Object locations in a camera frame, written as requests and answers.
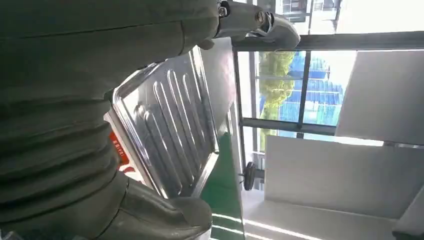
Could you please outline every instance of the stainless steel sink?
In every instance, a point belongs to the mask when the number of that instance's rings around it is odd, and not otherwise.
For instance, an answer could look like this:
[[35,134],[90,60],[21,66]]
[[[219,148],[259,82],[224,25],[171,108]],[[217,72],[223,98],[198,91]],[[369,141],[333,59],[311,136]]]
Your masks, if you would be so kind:
[[137,70],[112,105],[112,126],[148,185],[164,198],[198,197],[219,154],[200,49]]

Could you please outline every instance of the round black object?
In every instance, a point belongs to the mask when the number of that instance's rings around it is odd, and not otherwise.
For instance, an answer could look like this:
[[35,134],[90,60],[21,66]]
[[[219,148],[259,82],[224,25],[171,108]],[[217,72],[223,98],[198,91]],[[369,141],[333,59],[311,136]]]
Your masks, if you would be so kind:
[[253,188],[253,184],[255,182],[255,172],[256,166],[253,162],[249,162],[243,170],[243,186],[246,191],[250,191]]

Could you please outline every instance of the red label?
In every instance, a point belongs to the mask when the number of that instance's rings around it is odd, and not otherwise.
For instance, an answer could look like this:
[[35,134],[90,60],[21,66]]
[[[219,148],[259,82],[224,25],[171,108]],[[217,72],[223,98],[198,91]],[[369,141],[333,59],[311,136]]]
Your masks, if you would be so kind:
[[113,131],[110,133],[109,138],[112,140],[112,143],[115,145],[116,151],[120,156],[120,166],[129,164],[130,160],[128,159],[127,154],[125,153],[121,143],[118,141],[118,138]]

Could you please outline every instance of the tree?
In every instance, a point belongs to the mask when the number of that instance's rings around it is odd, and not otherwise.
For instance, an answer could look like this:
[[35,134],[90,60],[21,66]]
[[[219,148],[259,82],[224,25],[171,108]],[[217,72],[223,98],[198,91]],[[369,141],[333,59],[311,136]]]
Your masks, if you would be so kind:
[[[283,80],[265,77],[285,77],[289,72],[289,65],[293,61],[294,52],[262,52],[259,62],[259,92],[265,97],[265,104],[262,110],[262,118],[268,120],[278,120],[278,109],[280,105],[292,94],[295,82],[293,80]],[[260,129],[261,152],[265,151],[265,139],[268,135],[277,135],[277,130],[266,128]]]
[[[259,75],[262,77],[284,77],[289,72],[294,52],[263,52],[260,56]],[[278,108],[292,94],[295,82],[275,78],[262,78],[259,92],[265,97],[266,108]]]

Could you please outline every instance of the blue building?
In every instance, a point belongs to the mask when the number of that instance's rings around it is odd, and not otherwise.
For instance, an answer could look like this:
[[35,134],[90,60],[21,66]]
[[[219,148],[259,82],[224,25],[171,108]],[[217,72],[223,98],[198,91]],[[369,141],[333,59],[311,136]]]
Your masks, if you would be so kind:
[[[278,110],[278,120],[298,122],[302,96],[302,78],[305,67],[304,52],[296,52],[289,66],[288,76],[296,78],[290,97],[282,102]],[[330,66],[325,59],[312,56],[303,122],[336,126],[342,108],[344,89],[341,84],[329,81]],[[260,99],[262,111],[265,99]]]

